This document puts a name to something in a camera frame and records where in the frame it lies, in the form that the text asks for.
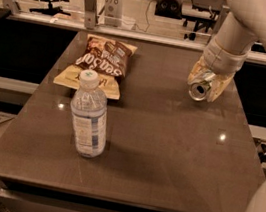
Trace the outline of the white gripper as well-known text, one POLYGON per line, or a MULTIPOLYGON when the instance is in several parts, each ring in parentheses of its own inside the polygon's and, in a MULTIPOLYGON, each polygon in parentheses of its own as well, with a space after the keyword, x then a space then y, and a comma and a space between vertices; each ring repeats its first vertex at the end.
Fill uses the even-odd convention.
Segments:
POLYGON ((210 70, 216 75, 212 80, 211 89, 207 97, 207 101, 216 100, 233 79, 235 72, 242 68, 248 53, 232 54, 230 50, 224 49, 218 43, 217 39, 212 38, 208 43, 202 56, 197 60, 196 64, 187 77, 188 85, 196 81, 202 81, 204 74, 210 70))

